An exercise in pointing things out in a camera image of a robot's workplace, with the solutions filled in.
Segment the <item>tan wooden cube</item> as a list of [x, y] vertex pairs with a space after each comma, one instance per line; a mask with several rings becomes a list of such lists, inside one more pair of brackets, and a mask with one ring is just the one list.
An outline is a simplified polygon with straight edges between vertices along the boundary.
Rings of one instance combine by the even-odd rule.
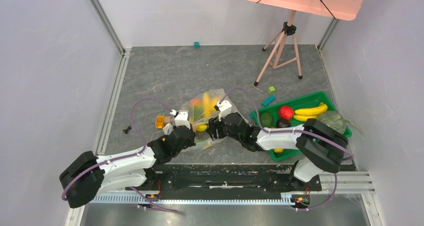
[[163, 123], [164, 123], [164, 125], [171, 124], [172, 123], [172, 117], [171, 116], [165, 116], [164, 119], [163, 119]]

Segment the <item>dark brown fruit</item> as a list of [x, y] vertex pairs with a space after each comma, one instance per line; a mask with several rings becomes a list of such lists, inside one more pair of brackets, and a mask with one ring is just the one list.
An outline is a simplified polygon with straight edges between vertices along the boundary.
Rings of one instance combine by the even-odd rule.
[[280, 118], [276, 122], [276, 128], [289, 128], [289, 127], [291, 127], [291, 122], [289, 120]]

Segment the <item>small yellow pepper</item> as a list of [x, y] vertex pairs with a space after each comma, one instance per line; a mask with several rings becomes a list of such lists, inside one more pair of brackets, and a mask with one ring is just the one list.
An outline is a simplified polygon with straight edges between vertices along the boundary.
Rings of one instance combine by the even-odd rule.
[[207, 124], [199, 124], [195, 127], [195, 130], [197, 132], [205, 132], [208, 129], [208, 125]]

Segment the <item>clear plastic bag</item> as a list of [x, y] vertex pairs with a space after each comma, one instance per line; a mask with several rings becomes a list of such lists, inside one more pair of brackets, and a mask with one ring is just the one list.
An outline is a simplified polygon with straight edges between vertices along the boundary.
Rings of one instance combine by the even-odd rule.
[[[225, 90], [222, 89], [222, 88], [221, 89], [211, 89], [211, 90], [208, 90], [204, 93], [211, 93], [214, 97], [220, 98], [220, 100], [226, 94]], [[204, 93], [198, 94], [194, 98], [198, 98], [198, 99], [202, 100]], [[210, 136], [207, 134], [206, 131], [205, 132], [197, 132], [196, 131], [197, 125], [199, 125], [199, 124], [207, 124], [208, 125], [209, 119], [217, 117], [219, 115], [219, 112], [216, 111], [216, 113], [212, 117], [202, 118], [201, 120], [194, 121], [193, 120], [193, 109], [192, 109], [192, 106], [190, 106], [190, 100], [183, 103], [180, 106], [179, 110], [188, 110], [189, 122], [193, 126], [194, 132], [196, 133], [196, 136], [195, 136], [196, 145], [189, 147], [187, 149], [184, 149], [183, 152], [205, 150], [205, 149], [207, 149], [207, 148], [209, 148], [209, 147], [211, 147], [211, 146], [213, 146], [217, 143], [221, 143], [222, 141], [224, 141], [225, 140], [224, 138], [223, 139], [217, 139], [217, 140], [213, 141], [213, 140], [211, 140]]]

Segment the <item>pink music stand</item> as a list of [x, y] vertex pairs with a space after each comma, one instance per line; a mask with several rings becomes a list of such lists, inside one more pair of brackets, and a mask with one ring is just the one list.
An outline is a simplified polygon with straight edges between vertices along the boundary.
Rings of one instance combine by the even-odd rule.
[[[296, 26], [294, 26], [295, 16], [298, 12], [309, 13], [336, 20], [352, 21], [357, 17], [364, 0], [247, 0], [257, 4], [264, 4], [278, 8], [288, 9], [290, 11], [289, 20], [284, 22], [282, 29], [273, 37], [275, 43], [268, 59], [266, 60], [261, 72], [259, 73], [254, 85], [257, 86], [267, 69], [272, 67], [277, 69], [289, 63], [296, 62], [298, 78], [302, 79], [302, 67], [300, 63], [300, 54], [296, 36]], [[295, 57], [280, 63], [286, 41], [289, 37], [293, 38]]]

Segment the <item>single yellow banana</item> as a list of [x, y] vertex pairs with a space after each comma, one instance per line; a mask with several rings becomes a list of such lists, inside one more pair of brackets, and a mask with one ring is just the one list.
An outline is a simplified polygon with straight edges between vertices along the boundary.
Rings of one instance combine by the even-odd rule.
[[203, 117], [212, 117], [217, 111], [215, 109], [216, 103], [220, 100], [218, 97], [214, 97], [211, 93], [204, 93], [202, 96], [203, 104]]

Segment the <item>netted green melon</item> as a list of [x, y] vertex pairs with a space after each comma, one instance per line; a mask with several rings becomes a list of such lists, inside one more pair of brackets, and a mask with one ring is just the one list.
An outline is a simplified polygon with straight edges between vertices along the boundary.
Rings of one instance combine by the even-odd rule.
[[347, 121], [337, 111], [326, 111], [317, 119], [340, 134], [346, 131]]

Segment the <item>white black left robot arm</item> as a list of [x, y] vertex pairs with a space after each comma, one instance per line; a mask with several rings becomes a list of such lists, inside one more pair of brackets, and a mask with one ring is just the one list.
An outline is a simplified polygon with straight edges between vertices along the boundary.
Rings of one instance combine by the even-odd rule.
[[78, 208], [99, 194], [120, 188], [152, 189], [157, 184], [152, 168], [170, 162], [182, 150], [194, 146], [195, 135], [192, 129], [178, 126], [169, 135], [128, 152], [95, 156], [86, 151], [60, 174], [61, 198], [70, 208]]

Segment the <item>yellow banana bunch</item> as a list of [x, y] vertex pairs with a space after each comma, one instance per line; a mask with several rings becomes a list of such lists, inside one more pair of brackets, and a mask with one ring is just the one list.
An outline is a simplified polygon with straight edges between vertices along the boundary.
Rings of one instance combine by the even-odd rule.
[[321, 102], [318, 106], [312, 108], [301, 108], [294, 111], [295, 120], [306, 122], [308, 119], [317, 119], [319, 115], [328, 110], [327, 104]]

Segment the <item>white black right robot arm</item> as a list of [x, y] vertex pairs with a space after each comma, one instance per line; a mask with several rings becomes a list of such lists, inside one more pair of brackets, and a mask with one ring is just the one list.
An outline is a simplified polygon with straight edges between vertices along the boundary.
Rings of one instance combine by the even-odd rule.
[[304, 159], [295, 164], [288, 177], [295, 190], [303, 189], [322, 172], [337, 174], [344, 156], [353, 156], [347, 149], [348, 139], [316, 119], [289, 128], [261, 128], [247, 123], [239, 113], [230, 113], [210, 119], [206, 132], [212, 140], [232, 138], [251, 152], [299, 150]]

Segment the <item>small black plastic peg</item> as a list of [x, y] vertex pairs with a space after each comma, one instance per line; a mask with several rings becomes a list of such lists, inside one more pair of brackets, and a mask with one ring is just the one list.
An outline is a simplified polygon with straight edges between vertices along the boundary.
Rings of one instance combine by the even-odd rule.
[[128, 134], [128, 132], [132, 129], [131, 126], [128, 126], [126, 129], [123, 130], [124, 134]]

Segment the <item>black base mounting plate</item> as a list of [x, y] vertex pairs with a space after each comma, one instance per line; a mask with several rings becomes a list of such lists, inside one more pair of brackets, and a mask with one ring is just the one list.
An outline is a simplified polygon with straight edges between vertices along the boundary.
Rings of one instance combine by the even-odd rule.
[[146, 170], [138, 190], [181, 191], [188, 188], [262, 189], [277, 192], [321, 191], [318, 175], [309, 182], [294, 177], [289, 164], [165, 164]]

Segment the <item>green avocado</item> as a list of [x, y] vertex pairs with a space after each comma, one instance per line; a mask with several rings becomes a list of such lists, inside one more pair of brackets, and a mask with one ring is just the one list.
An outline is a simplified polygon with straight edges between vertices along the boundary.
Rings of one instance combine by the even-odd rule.
[[259, 121], [262, 127], [272, 128], [274, 124], [273, 116], [269, 112], [262, 112], [259, 115]]

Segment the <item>teal long toy block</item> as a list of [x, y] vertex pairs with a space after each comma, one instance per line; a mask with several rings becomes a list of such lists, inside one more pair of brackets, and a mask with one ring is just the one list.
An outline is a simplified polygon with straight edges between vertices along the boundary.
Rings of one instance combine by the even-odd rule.
[[266, 106], [268, 106], [271, 102], [273, 102], [274, 100], [275, 100], [275, 96], [274, 95], [270, 95], [270, 96], [268, 96], [265, 100], [263, 100], [262, 101], [262, 105], [264, 106], [264, 107], [266, 107]]

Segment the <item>yellow square toy brick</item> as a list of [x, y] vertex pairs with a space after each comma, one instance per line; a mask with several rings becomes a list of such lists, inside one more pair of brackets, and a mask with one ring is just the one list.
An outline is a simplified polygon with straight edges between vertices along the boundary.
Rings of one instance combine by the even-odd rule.
[[164, 115], [158, 115], [155, 119], [155, 128], [157, 129], [163, 129], [165, 126], [165, 116]]

